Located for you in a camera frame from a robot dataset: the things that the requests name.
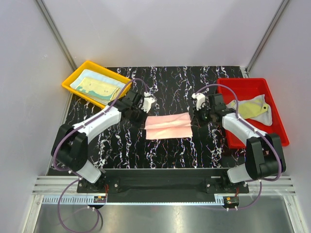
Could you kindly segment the pink towel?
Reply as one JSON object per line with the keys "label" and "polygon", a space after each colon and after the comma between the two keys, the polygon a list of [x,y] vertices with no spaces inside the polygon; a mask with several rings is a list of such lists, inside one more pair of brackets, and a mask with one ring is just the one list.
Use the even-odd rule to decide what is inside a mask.
{"label": "pink towel", "polygon": [[188,112],[167,116],[148,116],[145,130],[147,140],[190,138],[192,137],[191,118]]}

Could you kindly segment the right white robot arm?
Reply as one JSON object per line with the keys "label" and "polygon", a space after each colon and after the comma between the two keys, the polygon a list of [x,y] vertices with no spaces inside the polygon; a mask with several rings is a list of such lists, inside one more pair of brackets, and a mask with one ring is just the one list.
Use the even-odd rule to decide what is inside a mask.
{"label": "right white robot arm", "polygon": [[222,94],[209,95],[208,103],[202,93],[192,94],[196,107],[194,115],[199,126],[214,122],[229,131],[246,146],[245,163],[227,171],[221,188],[232,192],[240,182],[276,181],[286,169],[280,137],[266,133],[244,120],[236,109],[228,108]]}

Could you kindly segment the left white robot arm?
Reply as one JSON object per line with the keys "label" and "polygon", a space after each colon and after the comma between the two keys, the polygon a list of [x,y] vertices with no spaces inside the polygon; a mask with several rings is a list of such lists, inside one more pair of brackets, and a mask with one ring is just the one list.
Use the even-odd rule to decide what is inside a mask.
{"label": "left white robot arm", "polygon": [[150,93],[143,95],[128,91],[124,97],[113,100],[94,116],[75,125],[63,124],[59,128],[51,156],[70,171],[88,182],[94,192],[105,186],[104,172],[96,168],[88,159],[88,145],[104,130],[128,120],[132,125],[144,127],[148,113],[156,102]]}

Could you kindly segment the pale yellow towel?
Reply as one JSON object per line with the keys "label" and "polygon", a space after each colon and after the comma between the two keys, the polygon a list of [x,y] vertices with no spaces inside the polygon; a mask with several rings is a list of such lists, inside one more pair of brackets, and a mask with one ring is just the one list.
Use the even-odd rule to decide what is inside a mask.
{"label": "pale yellow towel", "polygon": [[76,90],[100,100],[113,100],[121,91],[118,86],[105,83],[90,77],[85,77]]}

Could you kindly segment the light blue towel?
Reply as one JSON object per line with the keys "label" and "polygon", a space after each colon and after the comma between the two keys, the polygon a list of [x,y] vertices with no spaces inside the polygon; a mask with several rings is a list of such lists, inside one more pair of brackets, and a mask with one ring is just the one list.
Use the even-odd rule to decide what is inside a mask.
{"label": "light blue towel", "polygon": [[[85,77],[90,77],[90,78],[93,78],[93,79],[96,79],[96,80],[99,80],[99,81],[102,81],[102,82],[105,82],[105,83],[109,83],[109,84],[112,84],[112,85],[115,85],[115,86],[118,86],[121,90],[124,88],[125,84],[124,83],[121,83],[120,81],[117,81],[117,80],[114,80],[112,78],[109,78],[105,75],[102,75],[102,74],[99,74],[99,73],[96,73],[94,71],[91,71],[89,69],[85,69],[82,74],[70,85],[71,88],[73,88],[74,90],[76,90],[76,87],[78,86],[78,84],[82,81],[83,78]],[[86,96],[88,97],[91,97],[92,99],[98,101],[99,103],[102,103],[104,105],[108,104],[110,101],[112,100],[108,100],[108,101],[105,101],[105,100],[100,100],[100,99],[97,99],[95,97],[92,97],[90,95],[87,95],[85,94]]]}

